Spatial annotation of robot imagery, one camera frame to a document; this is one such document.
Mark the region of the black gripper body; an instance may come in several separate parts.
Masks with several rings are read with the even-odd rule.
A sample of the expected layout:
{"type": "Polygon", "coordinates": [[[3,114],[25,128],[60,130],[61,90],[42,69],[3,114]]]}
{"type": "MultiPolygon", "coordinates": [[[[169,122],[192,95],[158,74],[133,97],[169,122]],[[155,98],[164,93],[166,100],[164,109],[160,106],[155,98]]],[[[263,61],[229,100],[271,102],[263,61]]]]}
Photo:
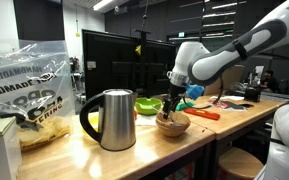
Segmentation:
{"type": "Polygon", "coordinates": [[[173,84],[170,84],[167,97],[164,99],[164,106],[163,109],[169,112],[170,114],[170,102],[177,101],[180,102],[180,99],[183,97],[186,89],[184,87],[176,86],[173,84]]]}

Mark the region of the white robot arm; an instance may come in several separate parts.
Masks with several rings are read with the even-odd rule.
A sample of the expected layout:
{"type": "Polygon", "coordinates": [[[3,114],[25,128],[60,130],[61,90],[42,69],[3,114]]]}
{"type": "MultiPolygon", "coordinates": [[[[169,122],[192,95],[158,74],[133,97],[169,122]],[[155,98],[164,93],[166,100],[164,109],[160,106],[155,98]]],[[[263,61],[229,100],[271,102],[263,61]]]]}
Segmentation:
{"type": "MultiPolygon", "coordinates": [[[[286,44],[289,44],[289,0],[268,13],[250,31],[216,51],[208,51],[200,42],[182,43],[175,66],[168,73],[170,86],[163,112],[172,112],[190,86],[208,86],[238,62],[286,44]]],[[[263,180],[289,180],[289,104],[274,114],[263,180]]]]}

